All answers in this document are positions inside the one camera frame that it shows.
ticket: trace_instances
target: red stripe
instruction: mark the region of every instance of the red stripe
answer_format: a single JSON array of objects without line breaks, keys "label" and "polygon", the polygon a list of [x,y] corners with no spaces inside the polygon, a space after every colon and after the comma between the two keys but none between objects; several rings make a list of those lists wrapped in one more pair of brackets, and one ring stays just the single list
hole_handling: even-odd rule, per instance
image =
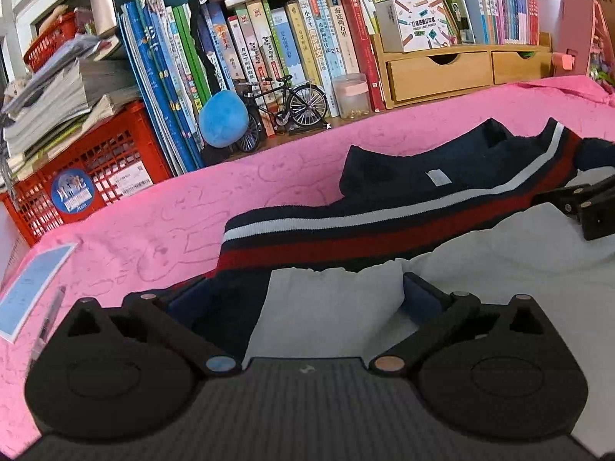
[{"label": "red stripe", "polygon": [[560,161],[537,183],[531,191],[463,210],[452,216],[433,220],[421,226],[393,232],[382,232],[337,240],[323,238],[292,244],[274,244],[251,249],[235,249],[221,252],[217,271],[270,267],[275,265],[310,264],[333,262],[352,258],[378,257],[404,252],[430,244],[443,243],[450,238],[477,228],[484,222],[507,216],[530,207],[534,195],[550,191],[562,185],[573,169],[573,157],[580,142],[571,136],[564,146]]}]

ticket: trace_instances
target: red plastic basket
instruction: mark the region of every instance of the red plastic basket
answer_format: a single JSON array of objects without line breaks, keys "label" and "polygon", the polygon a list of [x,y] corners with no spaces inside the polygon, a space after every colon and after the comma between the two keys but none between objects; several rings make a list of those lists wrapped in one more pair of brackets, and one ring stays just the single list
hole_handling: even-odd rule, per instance
[{"label": "red plastic basket", "polygon": [[[109,177],[137,161],[143,162],[155,184],[171,177],[141,101],[128,104],[122,112],[77,140],[39,171],[16,183],[19,210],[7,194],[2,194],[0,199],[31,246],[45,232],[82,220],[118,201],[121,195],[109,182]],[[56,209],[50,198],[54,177],[68,168],[82,169],[96,187],[91,204],[73,214]]]},{"label": "red plastic basket", "polygon": [[53,53],[65,41],[72,40],[77,34],[77,22],[75,12],[69,12],[58,19],[30,45],[23,56],[23,61],[34,72],[41,69]]}]

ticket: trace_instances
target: pink tablecloth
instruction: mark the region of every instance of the pink tablecloth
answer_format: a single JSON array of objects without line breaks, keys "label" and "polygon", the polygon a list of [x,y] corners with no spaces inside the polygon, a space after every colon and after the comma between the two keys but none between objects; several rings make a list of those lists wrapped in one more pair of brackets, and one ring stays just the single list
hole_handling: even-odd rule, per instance
[{"label": "pink tablecloth", "polygon": [[30,349],[53,291],[67,286],[60,317],[83,296],[114,306],[130,291],[164,288],[215,268],[224,223],[263,206],[318,206],[341,197],[350,144],[411,155],[439,146],[489,117],[534,135],[552,116],[583,137],[615,140],[615,102],[587,78],[507,85],[374,116],[142,191],[87,220],[49,232],[36,252],[79,246],[34,308],[14,345],[0,340],[0,450],[15,457],[38,437],[23,399]]}]

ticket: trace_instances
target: pen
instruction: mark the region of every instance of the pen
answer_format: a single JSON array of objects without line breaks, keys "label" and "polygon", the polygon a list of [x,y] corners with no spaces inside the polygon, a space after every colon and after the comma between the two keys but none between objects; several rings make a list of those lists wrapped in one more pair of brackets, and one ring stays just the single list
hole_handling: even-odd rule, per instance
[{"label": "pen", "polygon": [[66,286],[60,286],[51,305],[49,306],[49,310],[47,311],[47,315],[42,322],[41,331],[39,332],[38,337],[36,338],[35,344],[32,347],[32,352],[30,352],[30,362],[28,362],[28,372],[32,369],[32,365],[39,358],[39,355],[42,352],[43,347],[45,346],[45,342],[47,341],[47,337],[49,336],[49,331],[53,327],[53,323],[55,322],[58,312],[60,311],[60,306],[62,305],[62,301],[64,300],[64,295],[66,294]]}]

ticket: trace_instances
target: blue ball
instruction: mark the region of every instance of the blue ball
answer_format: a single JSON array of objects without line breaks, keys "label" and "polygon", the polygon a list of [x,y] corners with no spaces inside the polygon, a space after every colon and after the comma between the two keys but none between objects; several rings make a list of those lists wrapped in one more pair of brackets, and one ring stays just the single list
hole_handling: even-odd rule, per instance
[{"label": "blue ball", "polygon": [[248,110],[239,95],[232,90],[222,90],[201,109],[199,128],[210,146],[230,146],[248,129]]}]

